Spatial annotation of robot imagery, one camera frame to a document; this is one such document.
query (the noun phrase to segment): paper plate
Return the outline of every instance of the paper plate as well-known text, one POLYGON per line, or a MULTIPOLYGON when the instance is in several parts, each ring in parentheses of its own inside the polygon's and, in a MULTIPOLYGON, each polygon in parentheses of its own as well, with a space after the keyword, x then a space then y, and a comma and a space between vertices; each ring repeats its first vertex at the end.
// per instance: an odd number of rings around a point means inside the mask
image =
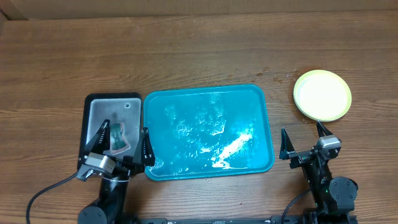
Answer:
POLYGON ((339 119, 351 106, 351 91, 347 83, 325 70, 303 74, 294 85, 293 97, 298 109, 316 121, 339 119))

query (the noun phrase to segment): wire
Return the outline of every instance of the wire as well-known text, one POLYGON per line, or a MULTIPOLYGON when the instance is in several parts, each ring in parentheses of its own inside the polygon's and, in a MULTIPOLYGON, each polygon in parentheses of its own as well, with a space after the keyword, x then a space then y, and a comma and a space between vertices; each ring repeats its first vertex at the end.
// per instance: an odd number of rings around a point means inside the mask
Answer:
POLYGON ((319 185, 322 183, 323 179, 323 171, 322 171, 322 162, 321 162, 321 155, 318 156, 318 163, 319 163, 319 185))
POLYGON ((26 223, 27 223, 27 224, 30 224, 30 220, 29 220, 30 208, 31 208, 31 206, 32 206, 32 204, 33 204, 33 201, 34 201, 38 196, 40 196, 42 193, 44 193, 44 192, 46 192, 46 191, 48 191, 48 190, 53 189, 54 187, 58 187, 59 185, 62 185, 62 184, 64 184, 64 183, 68 182, 69 180, 72 180, 73 178, 76 177, 76 175, 77 175, 77 172, 74 173, 73 175, 71 175, 70 177, 66 178, 65 180, 62 180, 62 181, 60 181, 60 182, 58 182, 58 183, 56 183, 56 184, 54 184, 54 185, 51 185, 50 187, 46 187, 46 188, 44 188, 43 190, 37 192, 37 194, 35 194, 35 195, 32 197, 32 199, 29 201, 29 203, 27 204, 27 209, 26 209, 26 223))
POLYGON ((295 198, 287 205, 287 207, 285 208, 285 210, 284 210, 284 212, 283 212, 283 214, 282 214, 282 216, 281 216, 280 224, 284 224, 285 216, 286 216, 286 213, 287 213, 287 211, 289 210, 289 208, 290 208, 294 203, 296 203, 298 200, 300 200, 302 197, 304 197, 304 196, 305 196, 308 192, 310 192, 310 191, 311 191, 311 189, 308 189, 308 190, 304 191, 304 192, 301 193, 299 196, 295 197, 295 198))
POLYGON ((110 182, 129 182, 130 179, 131 179, 131 178, 129 178, 128 180, 113 180, 113 179, 106 178, 106 177, 104 177, 104 176, 102 176, 102 175, 101 175, 101 177, 102 177, 103 179, 105 179, 105 180, 110 181, 110 182))

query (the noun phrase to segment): blue tray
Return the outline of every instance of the blue tray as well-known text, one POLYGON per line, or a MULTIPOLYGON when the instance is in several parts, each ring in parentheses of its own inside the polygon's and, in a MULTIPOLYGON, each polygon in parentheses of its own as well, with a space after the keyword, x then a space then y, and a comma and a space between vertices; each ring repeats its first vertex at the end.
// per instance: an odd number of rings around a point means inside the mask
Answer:
POLYGON ((274 161, 264 93, 255 85, 156 91, 144 101, 153 180, 250 174, 274 161))

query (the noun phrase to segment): wood grain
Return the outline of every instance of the wood grain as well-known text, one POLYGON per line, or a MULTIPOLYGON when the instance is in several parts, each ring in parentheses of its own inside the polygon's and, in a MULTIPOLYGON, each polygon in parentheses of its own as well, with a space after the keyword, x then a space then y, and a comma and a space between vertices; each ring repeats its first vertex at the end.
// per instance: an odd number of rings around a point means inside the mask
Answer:
POLYGON ((396 10, 396 0, 2 0, 28 19, 396 10))
MULTIPOLYGON (((301 74, 322 68, 352 91, 346 116, 327 127, 343 141, 334 176, 359 184, 360 223, 398 220, 398 12, 11 21, 0 36, 0 223, 24 223, 29 199, 76 169, 89 93, 253 83, 267 101, 274 152, 286 127, 298 150, 315 122, 292 99, 301 74)), ((72 180, 39 197, 32 223, 76 223, 100 180, 72 180)), ((144 174, 125 210, 141 217, 242 218, 281 214, 307 188, 300 169, 276 159, 263 174, 168 182, 144 174)), ((310 197, 289 213, 313 207, 310 197)))

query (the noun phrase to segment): black cable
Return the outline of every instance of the black cable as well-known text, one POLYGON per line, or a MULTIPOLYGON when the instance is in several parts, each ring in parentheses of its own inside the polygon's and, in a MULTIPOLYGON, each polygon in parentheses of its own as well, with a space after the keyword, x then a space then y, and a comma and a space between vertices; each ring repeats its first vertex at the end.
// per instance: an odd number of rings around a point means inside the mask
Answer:
POLYGON ((53 189, 54 187, 58 187, 59 185, 62 185, 62 184, 64 184, 64 183, 68 182, 69 180, 72 180, 73 178, 76 177, 76 175, 77 175, 77 172, 74 173, 73 175, 71 175, 70 177, 66 178, 65 180, 62 180, 62 181, 60 181, 60 182, 58 182, 58 183, 56 183, 56 184, 54 184, 54 185, 51 185, 50 187, 46 187, 46 188, 44 188, 43 190, 37 192, 37 194, 35 194, 35 195, 32 197, 32 199, 29 201, 29 203, 27 204, 27 209, 26 209, 26 223, 27 223, 27 224, 30 224, 30 220, 29 220, 30 208, 31 208, 31 206, 32 206, 32 204, 33 204, 33 201, 34 201, 38 196, 40 196, 42 193, 44 193, 44 192, 46 192, 46 191, 48 191, 48 190, 50 190, 50 189, 53 189))
POLYGON ((284 224, 285 216, 286 216, 286 213, 287 213, 287 211, 289 210, 289 208, 290 208, 294 203, 296 203, 298 200, 300 200, 302 197, 304 197, 304 196, 305 196, 308 192, 310 192, 310 191, 311 191, 311 189, 308 189, 308 190, 304 191, 304 192, 301 193, 299 196, 295 197, 295 198, 287 205, 287 207, 285 208, 284 213, 282 214, 282 217, 281 217, 281 219, 280 219, 280 224, 284 224))
POLYGON ((321 162, 321 155, 318 155, 318 163, 319 163, 319 186, 322 183, 322 179, 323 179, 323 171, 322 171, 322 162, 321 162))

